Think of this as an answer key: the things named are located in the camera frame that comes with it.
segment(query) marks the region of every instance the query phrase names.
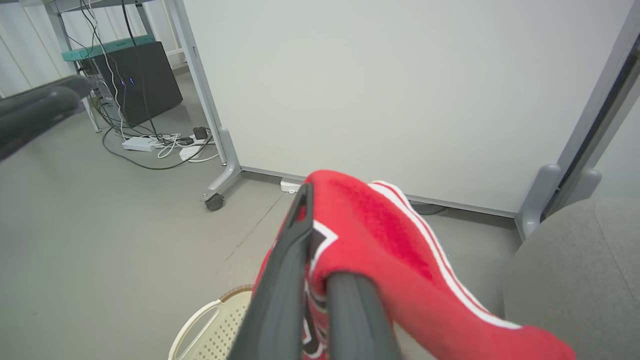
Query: computer tower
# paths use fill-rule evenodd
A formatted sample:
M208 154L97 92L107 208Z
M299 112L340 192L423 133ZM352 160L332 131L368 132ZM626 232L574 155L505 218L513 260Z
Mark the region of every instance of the computer tower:
M182 102L182 94L162 43L141 44L137 46L137 51L140 64L135 47L107 52L107 59L102 54L80 61L87 76L95 78L102 109L117 122L118 106L113 102L113 97L116 88L118 89L117 99L122 109L121 114L130 125L147 121L149 117L155 117ZM107 60L113 71L113 82ZM145 110L145 98L148 115Z

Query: basket handle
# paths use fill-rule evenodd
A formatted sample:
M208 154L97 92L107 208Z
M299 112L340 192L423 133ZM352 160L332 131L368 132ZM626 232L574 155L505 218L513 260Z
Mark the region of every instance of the basket handle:
M203 306L195 314L193 314L191 316L191 318L189 318L189 320L187 320L187 322L182 326L182 328L178 332L178 335L175 337L175 340L173 341L173 344L171 345L171 349L169 350L169 359L168 360L180 360L180 359L182 359L182 357L180 357L180 359L176 358L176 352L178 351L178 348L180 348L180 345L182 345L182 341L184 340L184 337L189 333L189 331L191 330L193 324L195 324L198 320L200 320L209 311L211 311L213 309L216 309L216 310L219 309L220 308L219 307L220 304L222 304L222 301L220 301L220 300L216 300L216 301L210 302L207 305ZM200 332L198 333L198 335L189 344L187 349L185 349L182 352L183 355L186 354L191 349L191 347L193 346L193 344L195 344L196 341L198 341L200 336L209 327L209 325L216 318L218 313L219 313L219 311L217 311L215 314L213 314L213 316L207 322L207 324L205 326L203 326L202 329L200 329Z

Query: gray metal frame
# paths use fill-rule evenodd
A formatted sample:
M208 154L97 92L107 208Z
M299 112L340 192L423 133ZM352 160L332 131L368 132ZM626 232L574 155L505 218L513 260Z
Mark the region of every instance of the gray metal frame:
M627 56L633 49L638 35L640 35L640 0L634 1L631 6L609 59L557 163L544 165L541 168L516 216L516 226L523 240L540 224L542 212L557 190L562 175L576 157Z
M304 176L291 175L291 174L287 174L285 172L264 170L264 169L261 169L261 168L243 167L243 166L241 166L241 170L242 171L257 172L259 174L271 175L271 176L276 176L276 177L284 177L286 179L293 179L293 180L300 180L300 181L304 181L305 180ZM431 198L428 198L428 197L421 197L421 196L416 196L416 195L405 194L405 196L409 200L414 200L414 201L418 201L418 202L424 202L424 203L427 203L427 204L433 204L433 205L439 205L439 206L446 206L448 208L456 208L456 209L468 210L468 211L473 211L475 213L483 213L483 214L495 215L495 216L498 216L498 217L506 217L506 218L515 218L517 216L517 213L512 213L510 211L502 211L502 210L496 210L496 209L490 209L490 208L483 208L481 206L473 206L473 205L468 205L468 204L461 204L459 202L431 199Z
M602 179L602 173L594 169L594 167L618 132L622 122L631 112L638 97L640 97L639 77L640 62L634 65L628 76L628 81L620 90L620 94L603 120L603 124L598 128L598 131L580 157L575 170L569 175L548 211L545 212L546 216L574 202L588 199L593 195Z
M233 178L240 174L240 162L236 156L236 150L234 149L229 132L222 127L220 122L220 116L216 109L213 96L211 94L211 88L207 81L202 61L198 54L198 47L196 46L191 26L189 25L189 17L187 16L186 9L184 7L183 0L168 0L169 12L171 13L173 23L175 24L175 30L178 33L178 38L184 49L184 56L189 65L191 71L191 77L193 78L193 84L196 87L198 98L202 104L207 123L211 129L211 134L216 141L216 147L220 154L220 161L222 165L227 168L225 171L211 183L204 193L200 196L201 201L210 199L216 193L219 193L224 186L226 186Z

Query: power adapter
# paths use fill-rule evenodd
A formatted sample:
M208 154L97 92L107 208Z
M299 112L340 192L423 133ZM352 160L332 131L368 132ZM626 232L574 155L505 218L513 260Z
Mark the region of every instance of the power adapter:
M122 147L127 150L150 152L156 148L154 145L149 144L151 141L153 139L134 136L122 143Z
M199 151L200 151L200 146L198 145L183 147L182 150L180 150L180 160L186 161L187 159L191 158L194 154L196 154L196 156L193 156L190 160L197 159L200 157Z

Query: white stripe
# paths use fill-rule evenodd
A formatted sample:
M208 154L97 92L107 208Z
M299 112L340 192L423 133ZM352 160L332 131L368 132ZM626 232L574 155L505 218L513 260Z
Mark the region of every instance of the white stripe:
M338 236L333 231L331 231L331 229L329 229L328 227L324 226L324 224L320 223L316 219L314 219L314 229L317 230L322 235L324 235L324 237L326 239L323 242L320 243L320 246L318 246L318 249L316 250L316 253L314 254L314 258L311 259L311 266L309 267L309 274L313 274L314 270L316 269L316 264L318 262L318 259L320 258L320 255L322 255L322 253L326 250L326 248L331 246L331 244L333 244L333 242L335 240L338 240Z
M384 185L387 185L388 187L390 187L390 188L394 189L394 190L399 194L399 196L402 198L401 200L404 200L404 201L403 201L404 206L405 206L406 208L408 208L408 209L409 209L409 210L410 210L410 211L411 211L411 212L412 212L416 217L418 217L418 218L420 219L420 221L421 221L421 222L422 222L426 227L428 227L428 228L429 228L429 231L431 231L431 234L433 234L433 239L434 239L435 245L436 245L436 247L438 248L438 251L439 251L437 254L445 254L444 250L442 250L442 247L440 246L440 242L438 241L438 237L436 236L436 233L433 231L433 229L431 228L431 226L430 226L426 221L424 221L424 218L423 218L422 216L420 216L420 215L419 215L419 214L418 214L418 213L417 213L417 212L416 212L416 211L415 211L415 210L414 210L410 205L408 205L408 204L409 204L409 199L407 199L407 198L404 196L404 193L402 192L402 190L400 190L396 185L389 184L389 183L386 183L386 182L384 182L384 181L374 181L374 183L384 184ZM453 276L454 276L454 277L456 277L456 274L454 273L453 268L451 267L451 264L449 263L449 259L447 259L447 256L446 256L446 255L444 255L444 256L442 256L442 257L443 257L444 265L445 265L445 266L446 266L446 267L451 271L451 273L453 274ZM470 299L472 299L474 302L476 302L476 304L477 304L477 305L479 305L480 307L482 307L484 310L487 310L487 309L486 309L486 307L484 307L484 306L482 305L482 303L480 303L480 301L478 301L478 300L476 299L476 297L471 293L471 291L469 291L469 290L468 290L464 285L462 285L462 282L460 282L460 281L458 281L458 282L460 283L460 285L461 285L461 287L462 287L462 291L467 295L467 297L469 297L469 298L470 298Z
M458 286L458 283L456 282L456 280L452 277L452 273L450 274L449 271L447 271L445 263L443 261L443 259L440 257L438 251L437 251L437 247L434 244L434 242L437 242L437 240L432 239L430 237L430 235L426 232L425 228L422 227L421 221L422 217L420 217L418 214L416 214L416 212L414 212L413 210L409 210L407 209L407 207L401 202L400 198L398 198L389 188L381 185L381 184L369 184L369 187L371 187L374 191L382 194L384 197L386 197L388 200L390 200L394 205L396 205L412 222L413 224L416 226L416 228L420 231L420 233L422 234L422 236L425 238L425 240L427 241L427 244L429 245L429 248L431 249L431 252L433 253L433 257L436 259L436 262L438 264L438 269L440 271L440 273L442 274L442 276L445 279L445 282L447 283L448 287L451 289L451 291L454 293L454 295L458 298L458 300L460 300L460 302L462 302L462 304L469 309L469 311L471 311L474 315L476 315L478 318L484 320L485 322L488 322L492 325L498 326L498 327L503 327L503 328L507 328L507 329L519 329L520 326L512 323L512 322L508 322L506 320L497 318L496 316L493 315L489 315L487 313L485 313L480 307L478 307L477 305L475 305L467 296L465 296L464 291Z

